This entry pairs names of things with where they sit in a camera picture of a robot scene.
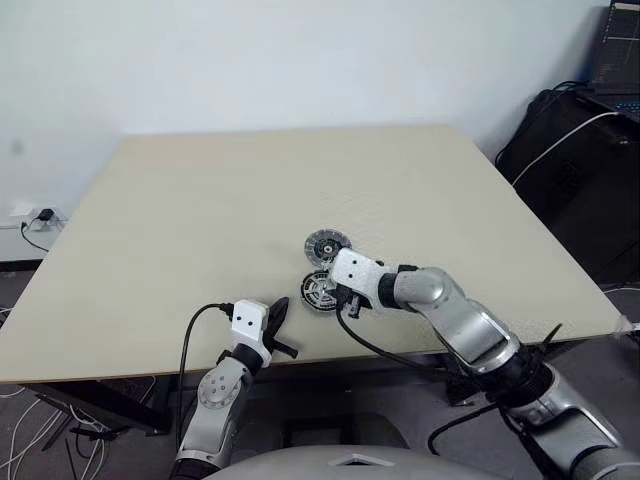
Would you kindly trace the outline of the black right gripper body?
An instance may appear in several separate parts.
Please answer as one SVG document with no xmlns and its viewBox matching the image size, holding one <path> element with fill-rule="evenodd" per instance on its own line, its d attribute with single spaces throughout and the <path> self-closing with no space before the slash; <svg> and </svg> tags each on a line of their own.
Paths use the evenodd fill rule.
<svg viewBox="0 0 640 480">
<path fill-rule="evenodd" d="M 354 293 L 350 288 L 345 286 L 338 287 L 338 295 L 348 296 L 348 303 L 343 311 L 340 313 L 346 313 L 346 315 L 353 319 L 358 319 L 361 310 L 361 297 L 359 294 Z"/>
</svg>

